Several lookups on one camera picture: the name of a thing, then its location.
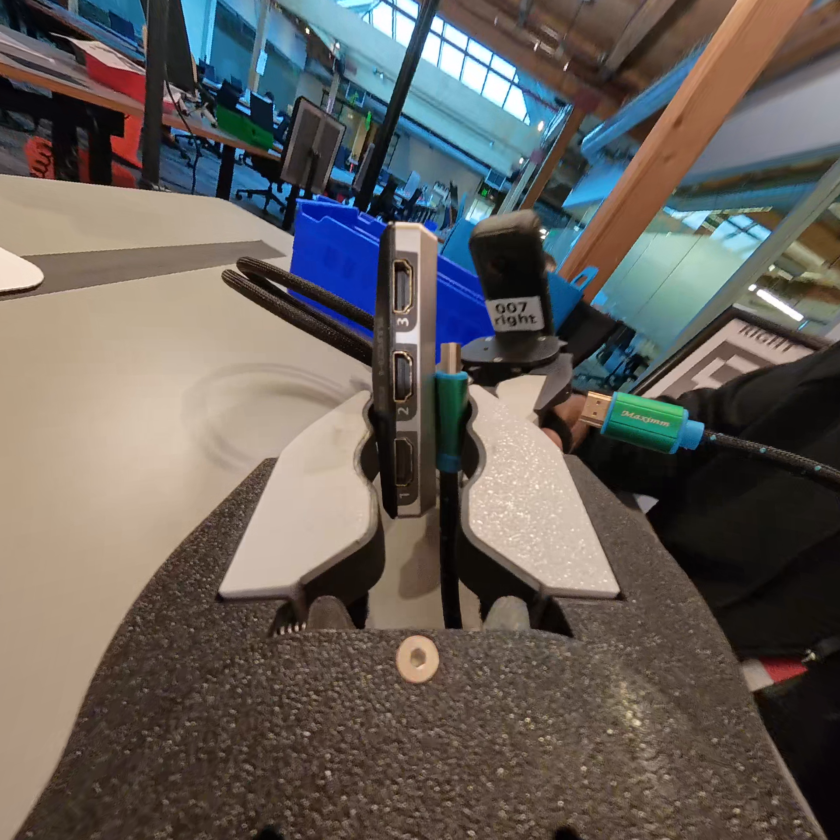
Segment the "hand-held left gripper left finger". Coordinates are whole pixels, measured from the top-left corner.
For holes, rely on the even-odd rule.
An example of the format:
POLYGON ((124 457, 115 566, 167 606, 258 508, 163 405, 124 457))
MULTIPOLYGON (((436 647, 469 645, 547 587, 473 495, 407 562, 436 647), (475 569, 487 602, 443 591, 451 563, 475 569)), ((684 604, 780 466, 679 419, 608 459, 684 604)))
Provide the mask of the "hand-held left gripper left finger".
POLYGON ((370 391, 359 391, 280 452, 218 587, 225 601, 309 601, 382 523, 362 454, 370 391))

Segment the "black metal pole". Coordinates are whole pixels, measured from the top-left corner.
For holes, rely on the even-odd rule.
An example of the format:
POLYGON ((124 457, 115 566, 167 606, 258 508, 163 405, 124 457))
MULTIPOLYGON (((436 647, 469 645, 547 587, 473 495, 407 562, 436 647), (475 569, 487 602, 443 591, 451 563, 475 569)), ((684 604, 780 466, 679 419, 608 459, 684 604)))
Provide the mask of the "black metal pole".
POLYGON ((385 111, 385 118, 380 131, 376 135, 370 161, 357 195, 356 206, 363 212, 366 212, 371 204, 378 175, 382 170, 385 155, 402 114, 407 94, 423 53, 426 38, 431 30, 439 5, 439 1, 424 1, 419 5, 412 36, 406 48, 401 69, 385 111))
POLYGON ((166 77, 168 1, 149 1, 145 38, 145 95, 143 107, 143 141, 141 185, 144 189, 160 189, 161 127, 164 84, 166 77))

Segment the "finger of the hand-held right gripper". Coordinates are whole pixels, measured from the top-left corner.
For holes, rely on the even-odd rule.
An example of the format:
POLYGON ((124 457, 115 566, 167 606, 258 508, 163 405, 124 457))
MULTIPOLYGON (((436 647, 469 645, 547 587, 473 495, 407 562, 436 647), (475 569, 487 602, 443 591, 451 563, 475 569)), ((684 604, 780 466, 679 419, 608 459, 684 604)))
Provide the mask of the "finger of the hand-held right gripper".
POLYGON ((544 378, 513 378, 496 386, 496 396, 517 419, 538 427, 539 420, 534 406, 544 383, 544 378))

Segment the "white monitor stand base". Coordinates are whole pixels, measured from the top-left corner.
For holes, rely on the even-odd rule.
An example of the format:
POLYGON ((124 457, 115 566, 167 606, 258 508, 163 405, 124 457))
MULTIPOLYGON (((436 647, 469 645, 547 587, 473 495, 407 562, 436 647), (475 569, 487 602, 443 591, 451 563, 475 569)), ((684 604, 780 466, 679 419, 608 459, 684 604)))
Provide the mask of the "white monitor stand base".
POLYGON ((1 248, 1 294, 31 291, 41 286, 44 272, 35 264, 1 248))

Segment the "blue plastic bin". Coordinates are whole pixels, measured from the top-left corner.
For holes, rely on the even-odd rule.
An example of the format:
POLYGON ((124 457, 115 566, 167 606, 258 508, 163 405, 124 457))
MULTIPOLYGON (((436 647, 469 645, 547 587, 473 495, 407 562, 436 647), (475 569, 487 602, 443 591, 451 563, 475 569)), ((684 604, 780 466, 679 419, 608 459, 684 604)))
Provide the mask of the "blue plastic bin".
MULTIPOLYGON (((469 237, 477 225, 458 224, 464 233, 457 234, 455 240, 466 247, 466 265, 440 255, 437 241, 437 362, 443 344, 457 343, 463 347, 490 334, 484 293, 469 252, 469 237)), ((363 314, 374 316, 380 239, 386 226, 354 207, 320 199, 304 201, 297 210, 291 271, 346 300, 363 314)), ((580 302, 592 276, 593 271, 588 269, 568 283, 549 268, 553 323, 571 361, 575 361, 575 347, 559 336, 560 326, 580 302)))

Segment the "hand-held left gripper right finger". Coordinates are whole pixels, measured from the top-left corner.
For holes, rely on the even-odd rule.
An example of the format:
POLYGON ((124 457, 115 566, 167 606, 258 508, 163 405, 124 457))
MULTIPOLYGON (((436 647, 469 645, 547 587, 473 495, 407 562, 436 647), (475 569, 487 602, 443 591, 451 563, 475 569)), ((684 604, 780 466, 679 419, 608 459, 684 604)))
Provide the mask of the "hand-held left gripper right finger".
POLYGON ((481 386, 469 387, 469 400, 478 465, 461 503, 467 540, 540 595, 617 598, 561 449, 481 386))

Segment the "green plastic box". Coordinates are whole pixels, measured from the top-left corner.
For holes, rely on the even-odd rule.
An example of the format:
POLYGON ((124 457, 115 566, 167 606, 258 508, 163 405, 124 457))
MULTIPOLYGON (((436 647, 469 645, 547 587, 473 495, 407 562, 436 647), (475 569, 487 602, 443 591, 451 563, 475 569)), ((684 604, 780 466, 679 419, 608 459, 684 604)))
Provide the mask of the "green plastic box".
POLYGON ((263 129, 248 114, 217 103, 215 119, 219 130, 264 151, 274 147, 272 129, 263 129))

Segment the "wooden ceiling beam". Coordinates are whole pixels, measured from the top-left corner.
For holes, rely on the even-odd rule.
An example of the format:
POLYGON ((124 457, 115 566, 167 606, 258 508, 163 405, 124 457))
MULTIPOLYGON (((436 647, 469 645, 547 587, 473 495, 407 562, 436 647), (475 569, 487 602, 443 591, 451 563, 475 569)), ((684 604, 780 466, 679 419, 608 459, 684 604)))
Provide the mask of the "wooden ceiling beam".
POLYGON ((585 301, 593 301, 809 6, 732 6, 563 263, 560 273, 571 280, 597 269, 585 301))

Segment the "person's right hand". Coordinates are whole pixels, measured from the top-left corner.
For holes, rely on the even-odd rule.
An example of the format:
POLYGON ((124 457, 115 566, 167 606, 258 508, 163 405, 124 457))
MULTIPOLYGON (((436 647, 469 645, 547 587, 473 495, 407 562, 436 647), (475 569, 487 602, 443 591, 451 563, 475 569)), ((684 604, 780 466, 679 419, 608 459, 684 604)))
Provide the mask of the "person's right hand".
POLYGON ((540 420, 541 430, 566 454, 572 454, 585 441, 591 428, 582 421, 587 394, 572 393, 564 402, 552 406, 540 420))

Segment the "grey multi-port switch box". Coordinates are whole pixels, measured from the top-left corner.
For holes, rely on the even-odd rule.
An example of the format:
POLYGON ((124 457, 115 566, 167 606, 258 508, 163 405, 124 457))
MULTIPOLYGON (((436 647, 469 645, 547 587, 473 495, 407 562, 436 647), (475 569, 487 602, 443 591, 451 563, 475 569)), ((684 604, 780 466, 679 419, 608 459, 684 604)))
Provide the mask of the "grey multi-port switch box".
POLYGON ((392 519, 434 508, 437 240, 425 226, 387 224, 374 306, 372 409, 381 498, 392 519))

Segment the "red plastic box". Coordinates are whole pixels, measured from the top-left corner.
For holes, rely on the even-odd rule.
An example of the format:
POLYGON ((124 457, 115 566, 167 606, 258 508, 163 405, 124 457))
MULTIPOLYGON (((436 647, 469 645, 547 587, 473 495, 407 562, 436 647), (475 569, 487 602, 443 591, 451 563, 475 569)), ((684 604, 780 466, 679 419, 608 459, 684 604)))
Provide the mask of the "red plastic box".
POLYGON ((145 74, 137 66, 114 64, 90 52, 85 53, 85 65, 89 78, 97 84, 137 102, 144 101, 145 74))

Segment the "black framed printed sign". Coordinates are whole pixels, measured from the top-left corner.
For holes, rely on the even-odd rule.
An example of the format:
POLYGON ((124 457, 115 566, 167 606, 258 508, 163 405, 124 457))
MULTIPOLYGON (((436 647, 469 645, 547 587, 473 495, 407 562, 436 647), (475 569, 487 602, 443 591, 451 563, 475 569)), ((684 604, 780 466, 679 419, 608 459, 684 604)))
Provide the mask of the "black framed printed sign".
POLYGON ((824 338, 732 306, 646 373, 631 393, 663 400, 718 389, 741 375, 798 361, 828 345, 824 338))

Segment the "person's right forearm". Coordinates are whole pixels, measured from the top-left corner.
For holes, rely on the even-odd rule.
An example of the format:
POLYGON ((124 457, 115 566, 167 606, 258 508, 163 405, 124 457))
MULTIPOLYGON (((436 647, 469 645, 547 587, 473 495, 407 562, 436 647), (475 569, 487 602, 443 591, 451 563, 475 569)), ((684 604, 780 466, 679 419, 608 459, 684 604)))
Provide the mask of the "person's right forearm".
MULTIPOLYGON (((674 402, 711 431, 839 467, 838 343, 674 402)), ((838 639, 834 489, 715 447, 658 454, 593 429, 575 453, 612 490, 656 499, 651 526, 740 656, 838 639)))

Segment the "black computer monitor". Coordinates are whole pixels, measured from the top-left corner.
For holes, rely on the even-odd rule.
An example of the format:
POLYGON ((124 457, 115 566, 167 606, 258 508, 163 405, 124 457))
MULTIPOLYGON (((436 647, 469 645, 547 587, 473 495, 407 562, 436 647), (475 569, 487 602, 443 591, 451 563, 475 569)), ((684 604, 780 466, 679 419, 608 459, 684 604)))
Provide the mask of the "black computer monitor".
POLYGON ((280 157, 280 179, 312 195, 324 194, 345 132, 341 121, 299 96, 280 157))

